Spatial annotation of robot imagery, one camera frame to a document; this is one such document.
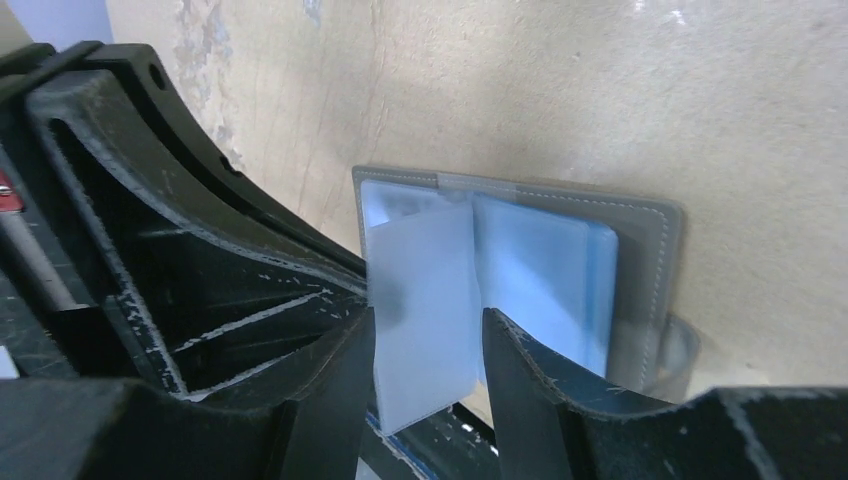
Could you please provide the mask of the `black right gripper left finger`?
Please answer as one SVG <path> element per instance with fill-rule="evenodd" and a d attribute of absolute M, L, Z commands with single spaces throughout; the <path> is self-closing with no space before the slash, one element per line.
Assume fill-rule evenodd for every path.
<path fill-rule="evenodd" d="M 1 384 L 5 479 L 352 479 L 374 312 L 202 402 L 130 379 Z"/>

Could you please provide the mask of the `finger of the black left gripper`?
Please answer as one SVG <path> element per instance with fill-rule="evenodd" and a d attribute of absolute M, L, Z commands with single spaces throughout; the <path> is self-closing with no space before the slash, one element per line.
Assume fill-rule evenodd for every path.
<path fill-rule="evenodd" d="M 111 72 L 163 146 L 224 203 L 356 275 L 365 273 L 364 260 L 310 226 L 233 166 L 191 114 L 151 46 L 103 45 L 87 55 L 80 68 Z"/>

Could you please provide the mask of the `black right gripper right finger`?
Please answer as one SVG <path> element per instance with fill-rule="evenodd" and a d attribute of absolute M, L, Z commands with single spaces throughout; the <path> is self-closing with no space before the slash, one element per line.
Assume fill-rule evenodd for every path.
<path fill-rule="evenodd" d="M 568 359 L 548 376 L 501 311 L 482 315 L 505 479 L 843 479 L 847 392 L 720 387 L 673 405 Z"/>

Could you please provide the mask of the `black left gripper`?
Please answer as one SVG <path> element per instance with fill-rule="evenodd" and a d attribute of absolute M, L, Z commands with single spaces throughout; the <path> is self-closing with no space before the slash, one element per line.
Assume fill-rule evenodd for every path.
<path fill-rule="evenodd" d="M 211 193 L 114 75 L 64 73 L 102 46 L 1 57 L 4 377 L 135 377 L 197 400 L 356 317 L 361 280 Z"/>

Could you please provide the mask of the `grey leather card holder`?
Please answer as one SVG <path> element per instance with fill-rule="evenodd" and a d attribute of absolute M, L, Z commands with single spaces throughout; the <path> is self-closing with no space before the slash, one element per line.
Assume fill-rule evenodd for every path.
<path fill-rule="evenodd" d="M 698 338 L 670 310 L 678 204 L 388 167 L 357 166 L 353 184 L 384 433 L 487 384 L 486 308 L 593 380 L 685 398 Z"/>

